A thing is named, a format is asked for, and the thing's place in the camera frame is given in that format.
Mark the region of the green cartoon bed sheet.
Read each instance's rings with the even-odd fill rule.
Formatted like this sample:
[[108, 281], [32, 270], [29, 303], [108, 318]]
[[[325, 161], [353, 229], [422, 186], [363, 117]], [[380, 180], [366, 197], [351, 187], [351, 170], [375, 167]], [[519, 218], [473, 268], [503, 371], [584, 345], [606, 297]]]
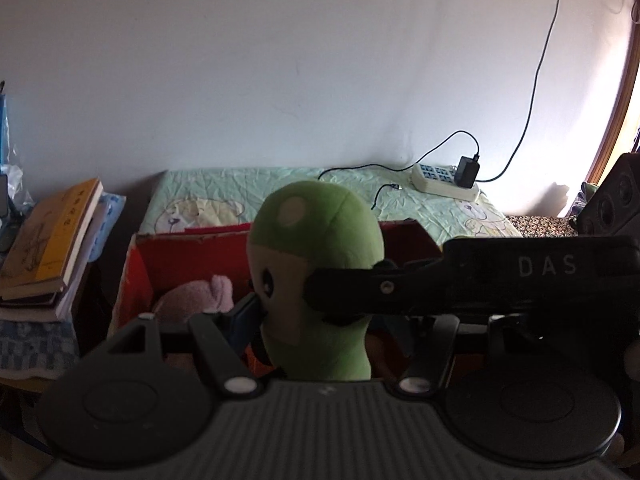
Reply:
[[256, 220], [286, 226], [344, 226], [416, 220], [442, 244], [457, 237], [516, 237], [518, 230], [485, 195], [476, 202], [418, 191], [408, 174], [383, 169], [216, 168], [167, 171], [140, 226], [143, 234], [235, 226]]

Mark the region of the green plush toy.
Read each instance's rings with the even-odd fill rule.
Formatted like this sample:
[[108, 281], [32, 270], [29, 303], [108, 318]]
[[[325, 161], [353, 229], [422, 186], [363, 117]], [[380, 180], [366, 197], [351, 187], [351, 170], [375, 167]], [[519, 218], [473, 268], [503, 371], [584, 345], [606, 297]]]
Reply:
[[287, 378], [360, 382], [371, 377], [371, 315], [348, 284], [384, 258], [381, 228], [300, 226], [256, 220], [247, 239], [255, 292], [266, 310], [262, 341]]

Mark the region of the pink plush toy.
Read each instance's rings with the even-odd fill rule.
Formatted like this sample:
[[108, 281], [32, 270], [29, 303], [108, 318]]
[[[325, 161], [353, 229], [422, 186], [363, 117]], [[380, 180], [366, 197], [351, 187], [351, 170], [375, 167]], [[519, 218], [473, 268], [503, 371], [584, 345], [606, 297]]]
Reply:
[[224, 275], [213, 275], [166, 292], [152, 312], [161, 323], [181, 324], [196, 314], [227, 313], [233, 307], [232, 281]]

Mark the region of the book stack under yellow book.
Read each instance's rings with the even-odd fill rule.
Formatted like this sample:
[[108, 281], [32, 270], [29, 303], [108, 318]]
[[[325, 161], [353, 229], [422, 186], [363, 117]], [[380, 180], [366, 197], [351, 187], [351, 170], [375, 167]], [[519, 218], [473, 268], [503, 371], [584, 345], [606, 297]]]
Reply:
[[79, 248], [70, 276], [62, 292], [19, 300], [2, 301], [1, 319], [9, 322], [56, 323], [69, 321], [76, 292], [86, 267], [102, 254], [104, 245], [122, 214], [126, 197], [103, 192]]

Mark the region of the black speaker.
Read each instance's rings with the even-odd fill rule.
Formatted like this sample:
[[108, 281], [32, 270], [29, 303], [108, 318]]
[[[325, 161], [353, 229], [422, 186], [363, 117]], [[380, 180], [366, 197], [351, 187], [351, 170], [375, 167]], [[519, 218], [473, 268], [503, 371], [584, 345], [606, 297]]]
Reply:
[[631, 236], [639, 239], [640, 155], [620, 155], [576, 219], [579, 235]]

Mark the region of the red cardboard box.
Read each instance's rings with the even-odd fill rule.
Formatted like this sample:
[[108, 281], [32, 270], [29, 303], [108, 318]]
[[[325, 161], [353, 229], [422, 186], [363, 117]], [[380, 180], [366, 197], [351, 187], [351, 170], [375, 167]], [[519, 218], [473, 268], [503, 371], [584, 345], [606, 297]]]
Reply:
[[246, 244], [250, 225], [188, 229], [183, 233], [137, 234], [130, 242], [108, 333], [153, 310], [163, 294], [184, 283], [224, 275], [232, 298], [252, 290]]

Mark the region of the white power strip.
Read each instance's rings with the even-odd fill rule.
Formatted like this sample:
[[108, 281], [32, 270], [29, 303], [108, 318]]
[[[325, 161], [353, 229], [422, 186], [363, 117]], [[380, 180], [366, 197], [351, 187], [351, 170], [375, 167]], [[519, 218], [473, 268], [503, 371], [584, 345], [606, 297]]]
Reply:
[[411, 182], [420, 192], [464, 202], [476, 202], [480, 196], [480, 188], [473, 184], [470, 188], [462, 188], [454, 182], [454, 166], [432, 166], [415, 164], [411, 169]]

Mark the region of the blue checkered cloth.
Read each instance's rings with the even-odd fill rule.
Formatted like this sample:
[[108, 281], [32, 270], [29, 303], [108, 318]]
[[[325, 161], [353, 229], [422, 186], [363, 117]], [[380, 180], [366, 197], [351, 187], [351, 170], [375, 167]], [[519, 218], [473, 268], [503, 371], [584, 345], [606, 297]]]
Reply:
[[57, 380], [79, 362], [70, 322], [1, 322], [1, 377]]

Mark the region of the black power adapter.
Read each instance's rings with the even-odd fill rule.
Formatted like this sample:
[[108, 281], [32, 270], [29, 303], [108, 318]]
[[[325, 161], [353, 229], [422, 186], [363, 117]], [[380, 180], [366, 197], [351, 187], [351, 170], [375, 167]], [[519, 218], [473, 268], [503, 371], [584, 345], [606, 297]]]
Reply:
[[478, 159], [480, 156], [473, 157], [462, 156], [459, 160], [456, 172], [454, 173], [454, 184], [459, 188], [472, 188], [475, 183], [480, 164]]

